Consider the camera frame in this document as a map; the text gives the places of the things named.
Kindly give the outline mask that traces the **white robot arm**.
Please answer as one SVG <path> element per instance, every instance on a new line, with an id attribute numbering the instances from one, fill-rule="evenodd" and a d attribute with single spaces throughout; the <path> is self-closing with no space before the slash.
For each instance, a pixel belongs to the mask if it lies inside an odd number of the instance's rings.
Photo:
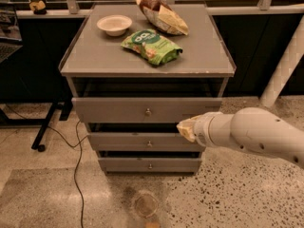
<path id="1" fill-rule="evenodd" d="M 267 110 L 303 63 L 303 16 L 216 15 L 214 20 L 237 66 L 228 94 L 257 95 L 264 107 L 198 115 L 179 122 L 180 134 L 203 147 L 280 158 L 303 168 L 304 132 Z"/>

